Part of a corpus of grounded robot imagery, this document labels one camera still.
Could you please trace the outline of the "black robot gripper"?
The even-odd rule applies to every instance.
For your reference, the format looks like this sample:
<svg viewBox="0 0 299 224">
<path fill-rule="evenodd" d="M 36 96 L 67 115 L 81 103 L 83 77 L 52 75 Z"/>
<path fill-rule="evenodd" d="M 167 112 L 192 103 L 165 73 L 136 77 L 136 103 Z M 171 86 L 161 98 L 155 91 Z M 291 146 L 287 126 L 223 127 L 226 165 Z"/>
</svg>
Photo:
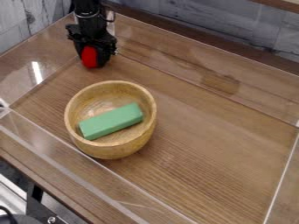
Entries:
<svg viewBox="0 0 299 224">
<path fill-rule="evenodd" d="M 97 67 L 103 67 L 111 55 L 116 54 L 116 37 L 108 32 L 108 20 L 101 14 L 75 15 L 75 24 L 67 24 L 68 39 L 73 42 L 77 55 L 81 57 L 85 46 L 95 46 Z"/>
</svg>

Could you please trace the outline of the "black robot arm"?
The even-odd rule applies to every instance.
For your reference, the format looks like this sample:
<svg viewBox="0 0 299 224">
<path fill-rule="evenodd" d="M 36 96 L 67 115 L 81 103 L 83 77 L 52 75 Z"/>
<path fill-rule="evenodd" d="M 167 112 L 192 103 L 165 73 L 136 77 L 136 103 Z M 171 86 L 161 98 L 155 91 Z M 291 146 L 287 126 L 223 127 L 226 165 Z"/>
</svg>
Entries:
<svg viewBox="0 0 299 224">
<path fill-rule="evenodd" d="M 68 39 L 85 68 L 103 67 L 117 53 L 117 38 L 108 30 L 116 13 L 103 0 L 73 0 L 75 23 L 65 25 Z"/>
</svg>

